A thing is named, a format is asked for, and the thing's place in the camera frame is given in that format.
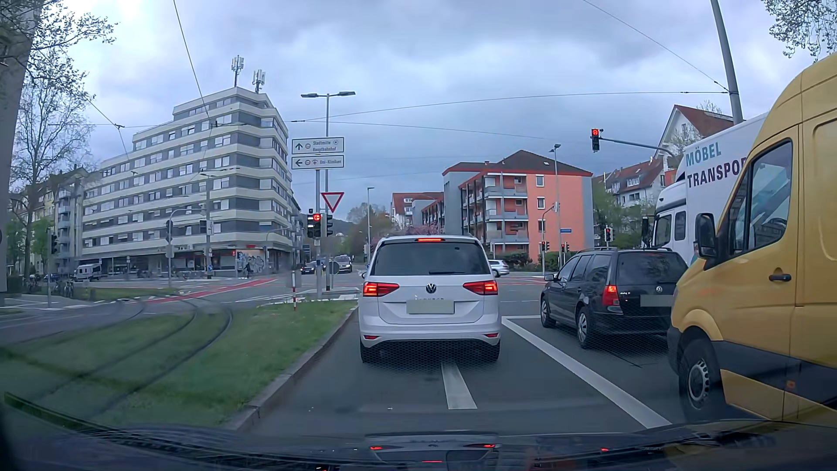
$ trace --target white volkswagen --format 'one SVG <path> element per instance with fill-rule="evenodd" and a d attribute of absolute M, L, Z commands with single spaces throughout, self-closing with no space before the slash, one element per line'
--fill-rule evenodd
<path fill-rule="evenodd" d="M 468 235 L 398 235 L 378 242 L 358 306 L 361 359 L 387 343 L 472 344 L 500 355 L 497 281 L 480 242 Z"/>

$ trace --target door handle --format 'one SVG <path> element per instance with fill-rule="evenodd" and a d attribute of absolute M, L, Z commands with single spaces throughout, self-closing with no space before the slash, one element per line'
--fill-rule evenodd
<path fill-rule="evenodd" d="M 770 275 L 768 277 L 771 282 L 789 282 L 790 278 L 790 274 L 788 273 L 779 273 L 778 275 Z"/>

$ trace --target black volkswagen golf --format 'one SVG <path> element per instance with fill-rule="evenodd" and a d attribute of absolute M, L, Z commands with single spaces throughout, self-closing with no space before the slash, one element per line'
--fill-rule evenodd
<path fill-rule="evenodd" d="M 544 277 L 541 324 L 572 325 L 585 349 L 603 335 L 665 334 L 675 286 L 687 267 L 669 249 L 579 252 Z"/>

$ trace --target rear windshield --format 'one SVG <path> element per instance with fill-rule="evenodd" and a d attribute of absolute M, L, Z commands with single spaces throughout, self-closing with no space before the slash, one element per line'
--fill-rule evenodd
<path fill-rule="evenodd" d="M 375 254 L 372 276 L 488 275 L 482 247 L 471 242 L 391 242 Z"/>
<path fill-rule="evenodd" d="M 686 268 L 683 258 L 675 252 L 620 253 L 616 284 L 677 283 Z"/>

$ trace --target yellow van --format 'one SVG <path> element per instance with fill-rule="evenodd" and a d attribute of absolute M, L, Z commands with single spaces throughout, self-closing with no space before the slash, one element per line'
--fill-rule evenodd
<path fill-rule="evenodd" d="M 837 425 L 837 54 L 776 100 L 713 219 L 668 331 L 686 419 Z"/>

